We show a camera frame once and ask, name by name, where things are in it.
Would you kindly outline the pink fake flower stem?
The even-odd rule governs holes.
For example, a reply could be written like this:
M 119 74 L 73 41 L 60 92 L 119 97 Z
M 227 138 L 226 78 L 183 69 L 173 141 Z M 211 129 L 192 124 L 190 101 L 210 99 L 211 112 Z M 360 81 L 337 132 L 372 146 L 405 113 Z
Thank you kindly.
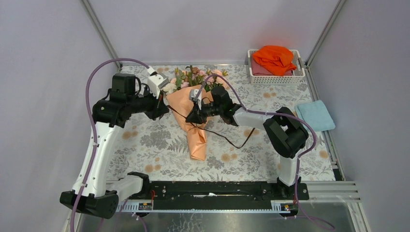
M 207 70 L 208 75 L 215 74 L 216 76 L 211 77 L 207 80 L 207 85 L 209 86 L 209 89 L 212 89 L 217 86 L 223 86 L 225 89 L 229 89 L 228 84 L 221 78 L 221 77 L 227 77 L 228 73 L 227 71 L 221 71 L 218 69 L 214 70 Z

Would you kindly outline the brown kraft wrapping paper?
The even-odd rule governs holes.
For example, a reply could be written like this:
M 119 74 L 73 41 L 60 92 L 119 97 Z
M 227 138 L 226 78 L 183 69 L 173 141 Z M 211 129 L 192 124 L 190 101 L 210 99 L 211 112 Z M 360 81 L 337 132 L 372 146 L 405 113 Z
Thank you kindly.
M 192 89 L 199 89 L 200 85 L 185 87 L 166 96 L 168 105 L 172 107 L 178 125 L 187 134 L 187 144 L 190 158 L 204 161 L 206 159 L 207 134 L 203 130 L 204 124 L 192 125 L 186 122 L 185 117 L 191 112 L 193 102 L 189 99 Z

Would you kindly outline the pink fake flower bunch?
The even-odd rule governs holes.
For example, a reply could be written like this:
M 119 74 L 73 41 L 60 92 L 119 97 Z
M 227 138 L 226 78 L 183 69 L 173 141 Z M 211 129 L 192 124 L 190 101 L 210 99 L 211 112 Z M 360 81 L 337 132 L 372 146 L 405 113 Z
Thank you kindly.
M 208 74 L 208 70 L 205 71 L 192 65 L 186 66 L 185 69 L 175 68 L 175 76 L 171 79 L 170 83 L 174 84 L 177 90 L 180 90 L 182 88 L 203 84 Z

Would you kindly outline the dark brown ribbon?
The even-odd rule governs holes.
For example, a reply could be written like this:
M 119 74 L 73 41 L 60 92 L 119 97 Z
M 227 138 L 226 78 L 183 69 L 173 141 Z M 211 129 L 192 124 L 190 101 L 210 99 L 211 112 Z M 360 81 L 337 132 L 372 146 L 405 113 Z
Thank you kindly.
M 232 146 L 233 146 L 234 148 L 236 148 L 236 149 L 241 149 L 241 148 L 243 148 L 243 147 L 246 145 L 246 143 L 248 142 L 248 140 L 250 139 L 250 137 L 253 135 L 254 131 L 255 131 L 255 128 L 252 128 L 252 130 L 250 131 L 249 135 L 246 137 L 246 139 L 245 139 L 245 141 L 242 143 L 242 145 L 236 146 L 236 145 L 235 145 L 232 141 L 230 141 L 226 136 L 224 136 L 224 135 L 222 135 L 222 134 L 220 134 L 220 133 L 217 133 L 217 132 L 215 132 L 215 131 L 211 131 L 211 130 L 208 130 L 208 129 L 205 129 L 205 128 L 196 126 L 196 125 L 193 124 L 193 123 L 190 123 L 190 124 L 191 124 L 191 128 L 189 129 L 189 131 L 192 130 L 193 128 L 196 128 L 198 131 L 210 132 L 210 133 L 212 133 L 212 134 L 214 134 L 214 135 L 216 135 L 216 136 L 218 136 L 218 137 L 221 137 L 221 138 L 225 139 L 225 141 L 227 141 L 228 144 L 232 145 Z

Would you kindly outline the light blue towel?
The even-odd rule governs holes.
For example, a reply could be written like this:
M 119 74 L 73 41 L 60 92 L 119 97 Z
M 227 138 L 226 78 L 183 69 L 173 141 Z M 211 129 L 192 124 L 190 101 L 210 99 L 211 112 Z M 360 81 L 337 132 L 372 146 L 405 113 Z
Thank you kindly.
M 327 107 L 321 100 L 296 105 L 295 112 L 298 117 L 307 122 L 314 131 L 330 131 L 336 128 Z

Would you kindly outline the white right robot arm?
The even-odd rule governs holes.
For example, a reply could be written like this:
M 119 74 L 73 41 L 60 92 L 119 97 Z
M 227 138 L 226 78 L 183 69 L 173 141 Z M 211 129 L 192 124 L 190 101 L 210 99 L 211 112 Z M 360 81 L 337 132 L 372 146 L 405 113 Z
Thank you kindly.
M 296 117 L 286 107 L 280 108 L 273 115 L 246 110 L 240 104 L 234 103 L 222 86 L 213 88 L 211 96 L 211 102 L 204 103 L 199 89 L 190 90 L 189 99 L 193 102 L 193 108 L 186 116 L 186 122 L 204 124 L 208 117 L 220 116 L 228 125 L 264 130 L 274 150 L 280 156 L 278 195 L 284 199 L 291 198 L 297 190 L 295 185 L 297 181 L 296 156 L 305 147 L 308 138 L 308 132 L 302 123 L 296 120 Z

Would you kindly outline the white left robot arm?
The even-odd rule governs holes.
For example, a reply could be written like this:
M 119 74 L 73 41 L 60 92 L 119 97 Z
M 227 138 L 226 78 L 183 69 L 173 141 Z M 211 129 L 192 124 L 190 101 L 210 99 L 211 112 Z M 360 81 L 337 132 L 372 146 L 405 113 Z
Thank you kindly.
M 86 157 L 72 190 L 60 195 L 60 203 L 75 212 L 110 219 L 120 201 L 131 195 L 149 195 L 149 177 L 130 172 L 111 186 L 106 185 L 110 156 L 117 137 L 133 114 L 144 113 L 156 120 L 169 112 L 160 89 L 169 83 L 159 73 L 150 75 L 142 96 L 135 88 L 142 83 L 132 74 L 117 73 L 107 95 L 92 107 L 92 131 Z

